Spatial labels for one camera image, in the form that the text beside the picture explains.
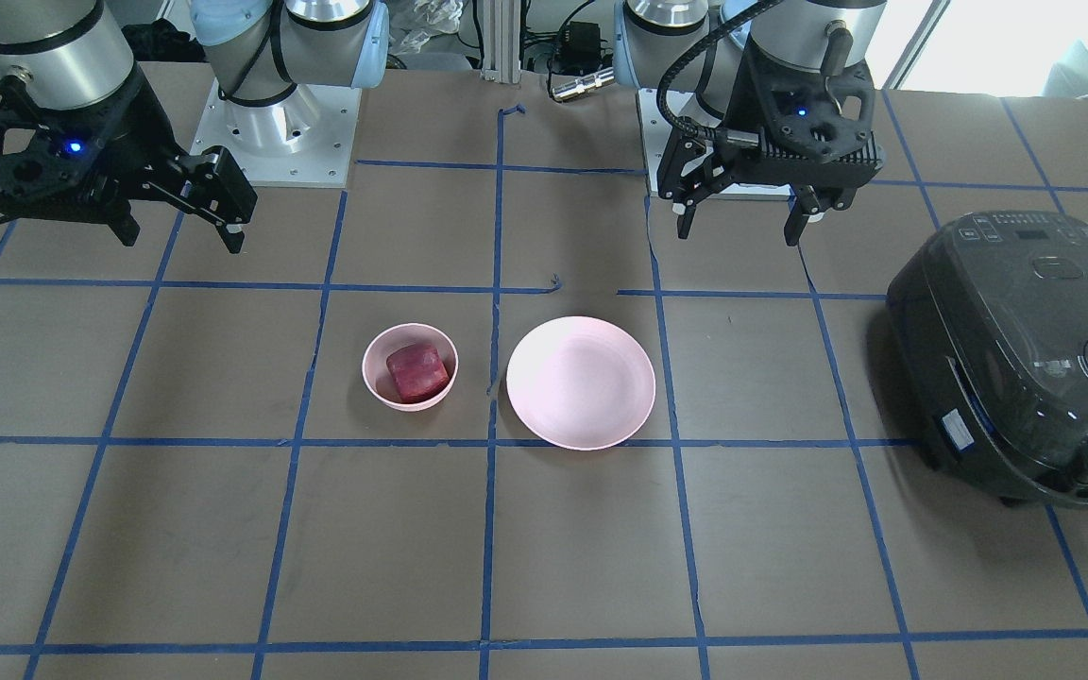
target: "pink plate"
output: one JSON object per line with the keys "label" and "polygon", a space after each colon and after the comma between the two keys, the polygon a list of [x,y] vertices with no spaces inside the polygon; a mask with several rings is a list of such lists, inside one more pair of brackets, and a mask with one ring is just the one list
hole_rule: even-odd
{"label": "pink plate", "polygon": [[553,319],[510,354],[506,392],[523,423],[557,447],[614,447],[653,410],[653,362],[638,341],[601,319]]}

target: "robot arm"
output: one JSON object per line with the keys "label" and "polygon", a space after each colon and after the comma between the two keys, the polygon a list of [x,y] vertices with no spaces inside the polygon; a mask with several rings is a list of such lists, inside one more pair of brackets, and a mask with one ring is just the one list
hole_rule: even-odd
{"label": "robot arm", "polygon": [[[224,147],[178,146],[103,0],[0,0],[0,95],[3,220],[104,224],[132,246],[129,201],[165,201],[242,249],[255,189]],[[4,149],[11,131],[25,149]]]}
{"label": "robot arm", "polygon": [[[230,147],[292,156],[332,127],[299,83],[374,87],[388,50],[379,0],[194,0],[228,111]],[[129,201],[164,201],[217,227],[231,254],[254,186],[224,146],[190,154],[103,0],[0,0],[0,212],[106,224],[132,246]],[[4,150],[25,131],[25,150]]]}
{"label": "robot arm", "polygon": [[[738,183],[790,184],[790,246],[808,217],[851,206],[885,165],[863,60],[882,11],[885,0],[729,0],[713,13],[705,0],[617,5],[616,81],[656,87],[672,125],[657,188],[675,205],[679,238],[701,201]],[[677,115],[669,89],[694,91],[695,107]]]}

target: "control panel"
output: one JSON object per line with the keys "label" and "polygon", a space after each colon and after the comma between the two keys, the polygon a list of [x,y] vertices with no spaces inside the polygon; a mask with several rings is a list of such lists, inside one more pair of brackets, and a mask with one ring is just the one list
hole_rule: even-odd
{"label": "control panel", "polygon": [[1061,212],[972,212],[955,221],[955,242],[962,246],[1012,245],[1018,242],[1087,246],[1088,224]]}

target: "plastic bag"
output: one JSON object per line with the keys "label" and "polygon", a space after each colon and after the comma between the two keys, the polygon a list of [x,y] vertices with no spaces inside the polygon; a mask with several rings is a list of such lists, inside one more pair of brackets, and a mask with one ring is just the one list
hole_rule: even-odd
{"label": "plastic bag", "polygon": [[434,36],[459,32],[465,12],[462,0],[385,0],[385,4],[393,54],[416,54]]}

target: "silver cylinder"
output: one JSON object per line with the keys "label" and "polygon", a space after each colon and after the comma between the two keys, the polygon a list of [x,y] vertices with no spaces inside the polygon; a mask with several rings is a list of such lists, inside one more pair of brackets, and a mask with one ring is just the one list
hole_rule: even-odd
{"label": "silver cylinder", "polygon": [[0,0],[0,45],[52,38],[90,14],[96,0]]}
{"label": "silver cylinder", "polygon": [[362,21],[355,21],[353,25],[337,30],[314,30],[284,17],[280,25],[280,42],[284,67],[288,70],[290,81],[351,85],[371,17],[370,12]]}
{"label": "silver cylinder", "polygon": [[293,16],[319,23],[341,22],[353,17],[369,3],[371,0],[284,0]]}
{"label": "silver cylinder", "polygon": [[20,53],[26,44],[3,47],[0,52],[0,76],[22,77],[39,108],[70,111],[99,102],[133,72],[133,50],[107,9],[82,36],[64,45],[60,39],[57,42],[59,47],[38,52]]}
{"label": "silver cylinder", "polygon": [[323,108],[308,87],[297,87],[281,103],[269,107],[242,107],[224,102],[225,125],[238,149],[263,158],[294,154],[304,147],[314,147],[326,134]]}
{"label": "silver cylinder", "polygon": [[[626,4],[623,11],[631,12],[632,10]],[[634,85],[639,87],[656,87],[669,65],[673,64],[677,58],[682,55],[682,52],[685,52],[691,45],[695,45],[708,34],[708,22],[693,25],[691,30],[683,32],[681,35],[673,35],[648,30],[647,27],[631,21],[626,14],[626,21],[622,22],[622,25],[617,26],[617,33],[620,30],[622,33],[617,35],[616,50],[626,51],[626,54],[621,54],[620,58],[627,58],[627,63],[631,64],[632,73],[626,74],[626,77],[620,77],[620,74],[617,73],[617,83],[627,85],[634,82]],[[703,61],[695,60],[695,63],[683,69],[683,72],[670,84],[670,89],[694,91],[700,82],[701,65],[703,65]]]}
{"label": "silver cylinder", "polygon": [[871,35],[885,13],[885,0],[876,0],[873,5],[863,9],[833,8],[830,5],[832,1],[786,0],[756,17],[750,27],[750,36],[775,61],[792,69],[817,72],[829,45],[826,26],[841,21],[855,39],[846,57],[846,65],[855,65],[867,54]]}
{"label": "silver cylinder", "polygon": [[627,8],[662,27],[695,25],[707,16],[707,0],[627,0]]}

